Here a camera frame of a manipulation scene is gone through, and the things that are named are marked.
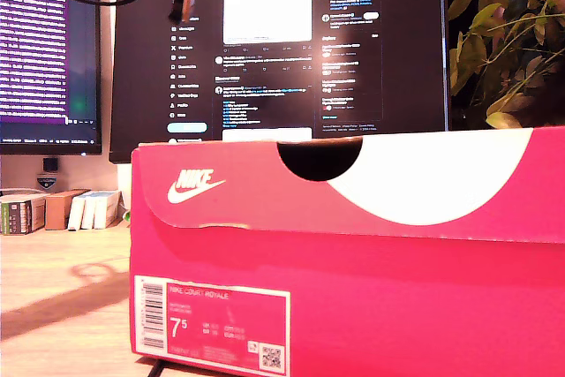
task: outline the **black monitor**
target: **black monitor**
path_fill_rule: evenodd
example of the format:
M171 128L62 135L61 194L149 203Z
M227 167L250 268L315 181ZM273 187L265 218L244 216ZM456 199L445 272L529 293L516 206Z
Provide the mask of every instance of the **black monitor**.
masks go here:
M102 152L99 8L0 0L0 152Z
M141 142L448 129L446 0L171 0L117 9L110 160Z

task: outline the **nike swoosh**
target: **nike swoosh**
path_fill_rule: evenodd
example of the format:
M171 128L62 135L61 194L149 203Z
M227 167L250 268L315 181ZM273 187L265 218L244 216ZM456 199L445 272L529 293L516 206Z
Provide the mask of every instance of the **nike swoosh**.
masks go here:
M211 185L203 185L201 187L196 187L195 189L189 190L188 192L177 192L177 183L173 183L173 185L169 189L169 194L167 195L167 199L173 205L178 205L179 203L186 202L187 200L193 198L194 196L198 196L203 192L206 192L214 187L225 183L226 180L218 181L217 183L213 183Z

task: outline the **desk surface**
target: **desk surface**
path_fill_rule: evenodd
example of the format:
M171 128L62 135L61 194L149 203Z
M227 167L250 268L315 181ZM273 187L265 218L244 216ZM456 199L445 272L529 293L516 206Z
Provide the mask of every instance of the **desk surface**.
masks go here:
M46 231L1 236L4 377L145 377L129 333L130 231ZM162 377L213 376L187 366Z

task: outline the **small brown box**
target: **small brown box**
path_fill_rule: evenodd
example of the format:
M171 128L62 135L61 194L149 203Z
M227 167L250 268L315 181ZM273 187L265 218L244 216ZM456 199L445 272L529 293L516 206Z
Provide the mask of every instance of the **small brown box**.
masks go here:
M45 229L66 230L67 223L69 222L69 214L71 213L72 198L85 192L88 192L88 190L77 189L70 190L69 192L50 194L47 197Z

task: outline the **small black object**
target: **small black object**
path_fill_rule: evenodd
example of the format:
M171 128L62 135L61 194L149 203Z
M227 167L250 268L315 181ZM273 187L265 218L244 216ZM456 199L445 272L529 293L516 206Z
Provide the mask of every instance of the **small black object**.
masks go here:
M43 171L45 172L59 171L59 158L43 158Z
M151 368L151 372L147 377L160 377L164 368L165 361L163 361L162 359L157 359L157 362L154 363L153 368Z

